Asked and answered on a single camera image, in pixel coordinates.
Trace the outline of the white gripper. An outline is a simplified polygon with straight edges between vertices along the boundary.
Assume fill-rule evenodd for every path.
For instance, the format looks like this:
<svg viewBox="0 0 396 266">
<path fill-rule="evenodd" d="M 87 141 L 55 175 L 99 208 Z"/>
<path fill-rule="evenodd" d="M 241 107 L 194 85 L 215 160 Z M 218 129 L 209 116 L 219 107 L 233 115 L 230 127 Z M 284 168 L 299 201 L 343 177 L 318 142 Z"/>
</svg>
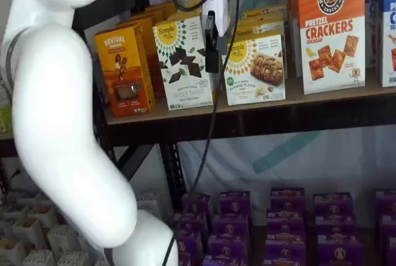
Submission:
<svg viewBox="0 0 396 266">
<path fill-rule="evenodd" d="M 227 53 L 225 34 L 231 22 L 230 1 L 207 0 L 202 6 L 202 26 L 205 27 L 205 70 L 208 73 L 219 73 L 220 54 Z"/>
</svg>

